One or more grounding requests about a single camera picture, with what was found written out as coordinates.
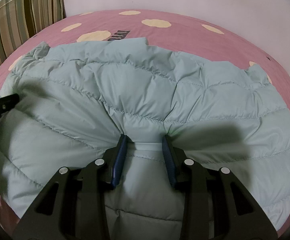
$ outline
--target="pink bed sheet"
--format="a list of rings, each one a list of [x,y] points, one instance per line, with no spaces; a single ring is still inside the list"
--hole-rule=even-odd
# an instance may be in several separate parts
[[[226,29],[192,17],[152,10],[138,10],[139,13],[134,12],[133,15],[120,14],[124,11],[128,10],[99,11],[76,15],[45,28],[20,46],[0,66],[0,88],[13,62],[42,41],[55,47],[59,44],[76,42],[85,33],[108,31],[111,37],[116,36],[114,38],[117,38],[123,37],[117,32],[130,31],[125,39],[146,37],[149,45],[188,52],[212,61],[229,61],[241,69],[247,69],[250,64],[255,62],[268,74],[290,109],[289,75],[270,55],[250,42]],[[158,19],[164,22],[143,21],[146,19]],[[156,26],[145,25],[142,21]],[[61,32],[64,28],[74,24],[77,26],[76,28]],[[100,39],[111,38],[106,37],[107,35],[104,33],[106,32],[103,32]],[[17,221],[18,217],[0,197],[0,223],[3,228],[7,232],[11,232]],[[289,225],[290,216],[278,233],[283,233]]]

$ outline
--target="striped pillow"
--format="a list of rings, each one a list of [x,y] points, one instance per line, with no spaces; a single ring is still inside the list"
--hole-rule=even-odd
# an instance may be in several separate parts
[[[64,17],[63,0],[0,0],[0,65],[30,37]]]

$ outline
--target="yellow circle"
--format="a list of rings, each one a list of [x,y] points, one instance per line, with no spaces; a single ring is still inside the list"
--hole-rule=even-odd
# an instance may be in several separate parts
[[[82,14],[80,14],[79,16],[86,15],[86,14],[90,14],[90,13],[93,13],[93,12],[82,13]]]
[[[269,75],[267,75],[267,78],[268,78],[268,81],[271,83],[271,84],[273,84],[272,83],[272,80],[270,79],[270,77],[269,77]]]
[[[202,24],[202,26],[204,28],[206,28],[207,30],[209,30],[209,31],[212,31],[212,32],[215,32],[215,33],[218,33],[218,34],[224,34],[224,32],[222,32],[219,29],[216,29],[216,28],[214,28],[214,27],[212,27],[210,25]]]
[[[85,33],[81,35],[76,41],[102,41],[110,36],[109,31],[96,31],[92,33]]]
[[[78,26],[81,26],[81,25],[82,25],[81,23],[72,24],[72,25],[67,26],[66,28],[62,29],[61,32],[68,32],[71,29],[77,28]]]
[[[12,65],[10,65],[10,67],[8,68],[8,70],[9,71],[11,71],[14,67],[15,67],[15,65],[16,65],[16,63],[23,57],[24,55],[22,55],[22,56],[19,56],[14,62],[13,62],[13,64]]]
[[[142,23],[147,25],[147,26],[151,26],[151,27],[158,27],[158,28],[167,28],[171,26],[171,23],[168,21],[164,21],[164,20],[157,20],[157,19],[146,19],[146,20],[142,20]]]
[[[119,14],[121,15],[135,15],[135,14],[140,14],[141,12],[139,11],[125,11],[125,12],[121,12]]]

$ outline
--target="bed sheet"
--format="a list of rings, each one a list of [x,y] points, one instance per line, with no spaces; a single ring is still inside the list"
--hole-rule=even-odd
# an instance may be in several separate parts
[[[192,17],[152,10],[88,12],[65,18],[43,29],[0,66],[0,88],[17,60],[42,41],[55,47],[79,41],[112,41],[136,37],[146,37],[149,45],[188,52],[212,61],[229,61],[241,69],[258,64],[268,74],[290,109],[290,77],[270,55],[219,26]],[[0,210],[0,223],[11,232],[18,218],[7,204],[0,204],[0,207],[5,211]],[[290,216],[279,234],[289,225]]]

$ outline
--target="silver screw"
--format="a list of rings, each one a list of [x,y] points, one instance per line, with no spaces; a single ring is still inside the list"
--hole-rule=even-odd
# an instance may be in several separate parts
[[[59,170],[60,174],[65,174],[65,173],[67,173],[67,171],[68,171],[68,169],[66,167],[62,167]]]
[[[221,168],[221,172],[223,172],[224,174],[229,174],[230,170],[227,167],[223,167],[223,168]]]
[[[184,160],[184,163],[185,163],[186,165],[189,165],[189,166],[191,166],[191,165],[193,165],[193,164],[194,164],[194,161],[193,161],[193,160],[191,160],[191,159],[186,159],[186,160]]]
[[[105,161],[104,161],[103,159],[97,159],[97,160],[95,161],[95,164],[96,164],[97,166],[103,165],[104,163],[105,163]]]

